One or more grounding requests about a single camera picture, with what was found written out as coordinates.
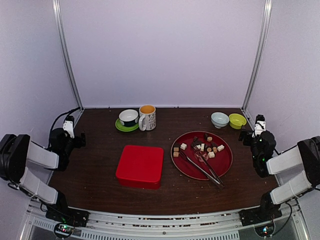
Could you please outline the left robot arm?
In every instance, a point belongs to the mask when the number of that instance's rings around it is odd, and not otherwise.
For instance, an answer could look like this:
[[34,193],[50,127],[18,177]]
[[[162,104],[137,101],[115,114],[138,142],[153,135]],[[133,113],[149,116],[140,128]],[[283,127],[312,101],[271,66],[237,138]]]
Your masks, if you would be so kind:
[[0,177],[10,187],[45,204],[61,222],[72,218],[65,195],[50,187],[40,172],[63,172],[74,149],[85,147],[86,135],[75,136],[62,128],[50,132],[47,148],[28,134],[5,134],[0,140]]

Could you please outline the round red tray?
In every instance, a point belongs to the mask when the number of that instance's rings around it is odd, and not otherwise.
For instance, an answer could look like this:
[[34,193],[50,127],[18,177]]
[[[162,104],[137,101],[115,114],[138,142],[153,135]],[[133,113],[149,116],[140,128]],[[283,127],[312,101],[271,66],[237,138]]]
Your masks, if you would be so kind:
[[[187,132],[179,136],[173,142],[170,149],[170,157],[174,166],[181,173],[192,179],[200,181],[208,180],[208,178],[191,163],[182,159],[180,156],[173,156],[174,148],[179,148],[179,153],[181,150],[183,150],[180,148],[182,143],[187,144],[187,148],[184,150],[184,152],[197,164],[201,163],[202,159],[195,155],[192,146],[196,146],[200,150],[201,144],[205,144],[204,151],[200,151],[219,177],[225,175],[232,166],[233,154],[231,148],[221,137],[206,131]],[[224,149],[218,151],[217,147],[220,145],[224,145]]]

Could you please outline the red box lid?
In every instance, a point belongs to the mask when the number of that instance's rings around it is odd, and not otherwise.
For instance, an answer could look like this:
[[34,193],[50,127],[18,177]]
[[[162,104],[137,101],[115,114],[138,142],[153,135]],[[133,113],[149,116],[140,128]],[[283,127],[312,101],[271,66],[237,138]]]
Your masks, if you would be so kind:
[[162,178],[164,149],[154,146],[126,145],[116,169],[116,177],[156,181]]

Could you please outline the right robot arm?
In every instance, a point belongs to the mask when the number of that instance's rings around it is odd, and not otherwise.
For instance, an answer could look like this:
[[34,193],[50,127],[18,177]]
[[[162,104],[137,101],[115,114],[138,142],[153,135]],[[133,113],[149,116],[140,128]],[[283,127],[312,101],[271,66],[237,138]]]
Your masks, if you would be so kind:
[[252,164],[261,178],[278,175],[298,166],[303,169],[286,183],[262,195],[254,209],[259,220],[266,221],[280,213],[282,203],[314,190],[320,184],[320,137],[299,141],[295,146],[273,156],[274,135],[268,130],[242,130],[239,141],[249,146]]

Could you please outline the metal tongs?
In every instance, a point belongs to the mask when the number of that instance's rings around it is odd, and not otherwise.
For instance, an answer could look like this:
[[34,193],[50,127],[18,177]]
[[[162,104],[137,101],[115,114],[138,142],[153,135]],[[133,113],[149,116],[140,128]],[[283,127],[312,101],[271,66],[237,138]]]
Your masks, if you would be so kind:
[[179,151],[179,156],[192,164],[194,167],[196,167],[199,171],[201,171],[211,182],[213,182],[219,189],[224,189],[225,184],[220,179],[216,171],[213,169],[212,166],[207,162],[206,158],[203,156],[202,152],[196,147],[195,145],[192,146],[192,150],[194,151],[194,154],[197,157],[200,157],[202,159],[202,162],[196,163],[194,160],[192,160],[185,152],[184,150]]

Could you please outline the red chocolate box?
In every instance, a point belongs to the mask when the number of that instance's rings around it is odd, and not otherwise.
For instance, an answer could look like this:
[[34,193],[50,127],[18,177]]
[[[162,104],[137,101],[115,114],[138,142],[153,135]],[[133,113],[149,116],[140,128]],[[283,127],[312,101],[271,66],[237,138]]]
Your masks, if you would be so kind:
[[117,180],[119,184],[124,187],[157,190],[161,186],[162,179],[159,178],[156,181],[147,181],[147,180],[126,179],[126,178],[117,177]]

